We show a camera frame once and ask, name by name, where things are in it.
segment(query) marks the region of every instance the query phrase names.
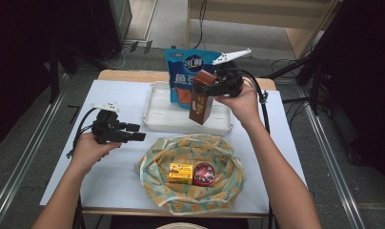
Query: black device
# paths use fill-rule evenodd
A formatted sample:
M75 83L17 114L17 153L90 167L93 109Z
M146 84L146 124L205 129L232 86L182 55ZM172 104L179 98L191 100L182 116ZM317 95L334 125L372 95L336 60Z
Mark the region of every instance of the black device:
M145 133L138 133L140 126L126 122L119 122L115 112L101 110L97 119L91 125L91 132L99 144L107 141L124 142L130 140L143 141Z
M215 74L215 83L206 86L192 86L193 91L206 96L227 94L229 97L237 97L241 93L243 76L238 72L233 61L220 64L216 68Z

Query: hand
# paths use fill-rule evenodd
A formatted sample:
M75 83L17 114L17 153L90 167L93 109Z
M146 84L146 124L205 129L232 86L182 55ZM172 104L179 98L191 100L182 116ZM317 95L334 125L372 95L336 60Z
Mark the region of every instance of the hand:
M250 125L249 123L251 121L260 120L257 92L246 84L242 85L242 92L238 97L226 97L221 95L216 96L214 99L230 107L234 116L239 119L243 126Z
M107 156L111 150L120 147L121 144L117 142L98 144L92 133L82 134L77 141L70 166L85 175L101 157Z

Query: forearm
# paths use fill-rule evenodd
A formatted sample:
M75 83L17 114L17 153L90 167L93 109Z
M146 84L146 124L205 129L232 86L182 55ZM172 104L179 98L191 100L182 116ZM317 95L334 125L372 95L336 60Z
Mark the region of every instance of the forearm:
M311 195L279 152L260 119L244 126L260 165L270 203L282 228L320 227Z
M83 178L70 166L32 228L72 228Z

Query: blue snack bag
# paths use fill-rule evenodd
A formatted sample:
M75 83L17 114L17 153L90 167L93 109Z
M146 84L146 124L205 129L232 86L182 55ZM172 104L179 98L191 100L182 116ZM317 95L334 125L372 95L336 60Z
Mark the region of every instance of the blue snack bag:
M166 49L166 62L169 71L170 99L181 108L189 109L192 100L193 78L201 71L213 73L213 61L221 52L204 50Z

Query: small cardboard box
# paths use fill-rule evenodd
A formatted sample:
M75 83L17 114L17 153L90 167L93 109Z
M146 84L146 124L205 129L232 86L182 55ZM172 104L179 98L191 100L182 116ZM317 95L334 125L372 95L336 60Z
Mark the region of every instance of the small cardboard box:
M200 71L193 79L192 85L194 87L207 86L213 84L216 76L206 71ZM189 118L198 124L203 125L211 114L213 106L213 97L206 96L192 90L192 104L190 106Z
M191 164L170 163L169 183L193 183L193 167Z

